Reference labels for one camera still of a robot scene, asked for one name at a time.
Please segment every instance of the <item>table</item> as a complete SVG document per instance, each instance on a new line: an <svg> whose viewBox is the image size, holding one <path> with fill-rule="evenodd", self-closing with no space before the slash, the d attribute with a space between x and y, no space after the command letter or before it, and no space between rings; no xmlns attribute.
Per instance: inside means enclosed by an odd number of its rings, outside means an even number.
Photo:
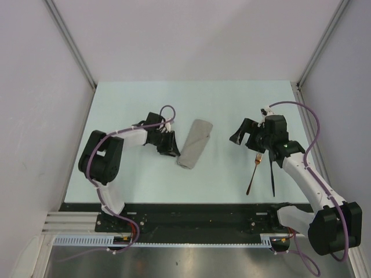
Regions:
<svg viewBox="0 0 371 278"><path fill-rule="evenodd" d="M179 150L195 119L214 126L210 140L195 168L186 170L175 158L161 156L152 145L128 149L122 154L119 185L127 203L308 203L296 183L276 164L276 197L271 190L268 153L258 166L250 195L256 153L235 145L229 137L244 118L260 121L260 108L282 100L294 100L289 81L195 81L195 82L100 82L86 122L69 181L66 203L97 203L96 190L78 170L78 161L93 130L111 132L158 113L165 104L175 107ZM288 121L291 140L308 147L304 127L295 105L275 107ZM165 110L169 118L171 110Z"/></svg>

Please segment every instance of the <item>gold fork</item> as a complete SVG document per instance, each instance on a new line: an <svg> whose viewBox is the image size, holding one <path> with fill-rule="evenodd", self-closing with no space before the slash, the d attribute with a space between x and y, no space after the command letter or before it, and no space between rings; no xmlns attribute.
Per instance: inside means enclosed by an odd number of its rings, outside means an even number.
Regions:
<svg viewBox="0 0 371 278"><path fill-rule="evenodd" d="M255 168L254 168L253 176L251 177L251 181L250 181L248 190L246 191L246 195L248 195L250 193L250 189L251 189L251 185L253 184L253 179L254 179L256 167L260 164L262 157L263 157L263 154L262 153L258 152L256 154L256 157L255 157Z"/></svg>

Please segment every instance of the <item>gray cloth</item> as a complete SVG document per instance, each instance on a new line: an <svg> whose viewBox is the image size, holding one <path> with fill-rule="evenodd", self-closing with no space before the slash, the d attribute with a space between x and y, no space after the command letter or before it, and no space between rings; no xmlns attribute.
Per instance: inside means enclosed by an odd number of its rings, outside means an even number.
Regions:
<svg viewBox="0 0 371 278"><path fill-rule="evenodd" d="M203 149L210 139L213 125L205 120L194 120L183 149L178 157L178 165L185 169L193 169Z"/></svg>

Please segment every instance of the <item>purple cable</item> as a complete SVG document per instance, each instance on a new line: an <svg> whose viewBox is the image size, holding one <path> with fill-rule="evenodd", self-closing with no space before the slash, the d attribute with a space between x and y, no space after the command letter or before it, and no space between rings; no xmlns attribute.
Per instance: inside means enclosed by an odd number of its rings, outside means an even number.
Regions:
<svg viewBox="0 0 371 278"><path fill-rule="evenodd" d="M274 106L279 105L279 104L295 104L295 105L301 106L301 107L305 108L306 110L308 110L309 112L311 112L311 114L313 115L313 117L314 117L314 119L317 123L317 133L316 133L316 135L313 139L313 142L309 145L308 149L305 151L305 154L304 154L304 157L303 157L304 165L305 165L306 169L308 170L308 172L313 176L313 178L318 182L318 184L326 192L327 196L333 202L337 212L339 213L339 216L340 216L340 219L341 219L341 224L343 225L344 237L345 237L344 255L341 259L337 258L334 254L331 254L331 256L339 262L345 262L348 259L349 235L348 235L348 228L347 228L347 223L345 221L344 214L343 214L339 204L336 202L335 198L332 196L331 192L327 189L327 187L325 186L325 184L323 184L321 179L310 168L310 166L308 165L308 161L307 161L309 151L311 150L311 148L313 148L314 144L318 141L319 132L321 131L321 125L319 124L319 119L318 119L316 113L311 108L309 108L305 104L297 103L296 101L280 101L278 103L273 103L273 104L269 105L269 107L274 107Z"/></svg>
<svg viewBox="0 0 371 278"><path fill-rule="evenodd" d="M121 133L124 133L124 132L128 132L128 131L132 131L132 130L137 130L137 129L144 129L144 128L148 128L148 127L158 127L158 126L162 126L162 125L165 125L167 123L171 123L174 121L175 119L175 116L176 116L176 112L175 112L175 109L174 107L172 107L171 105L165 105L161 108L160 110L160 115L162 114L162 111L166 108L166 107L169 107L171 108L171 110L173 110L173 116L169 119L169 120L166 120L162 123L154 123L152 125L145 125L145 126L132 126L132 127L129 127L127 129L122 129L122 130L118 130L118 131L114 131L114 132L111 132L111 133L108 133L105 137L103 137L102 140L99 141L99 143L96 145L95 149L93 150L92 154L90 155L90 158L88 160L88 165L86 167L86 176L88 178L88 180L94 185L94 187L97 189L97 194L98 194L98 198L99 198L99 201L101 202L101 204L103 206L106 207L106 210L112 214L113 216L116 216L117 218L120 218L122 220L125 220L127 222L130 222L132 223L135 228L136 228L136 231L137 231L137 235L135 237L134 240L132 240L132 242L130 242L127 246L125 246L123 249L121 250L117 250L115 251L115 254L118 254L118 253L122 253L124 251L126 251L131 245L133 245L135 242L138 241L138 238L139 238L139 234L140 234L140 231L139 231L139 226L138 224L136 224L133 220L129 219L129 218L126 218L126 217L123 217L119 214L116 214L114 213L108 206L107 204L105 203L105 201L103 200L102 196L101 196L101 193L100 193L100 189L99 189L99 185L90 177L90 167L92 165L92 161L93 161L93 158L94 158L94 155L97 153L98 149L100 148L100 146L105 142L105 140L107 140L109 137L111 136L114 136L114 135L117 135L117 134L121 134ZM76 255L73 255L73 256L70 256L68 258L65 258L65 259L60 259L60 260L57 260L57 262L64 262L64 261L68 261L69 259L73 259L73 258L76 258L76 257L79 257L79 256L82 256L82 255L85 255L85 254L88 254L90 252L94 252L94 251L103 251L103 250L107 250L106 248L95 248L95 249L91 249L91 250L88 250L88 251L84 251L82 253L79 253L79 254L76 254Z"/></svg>

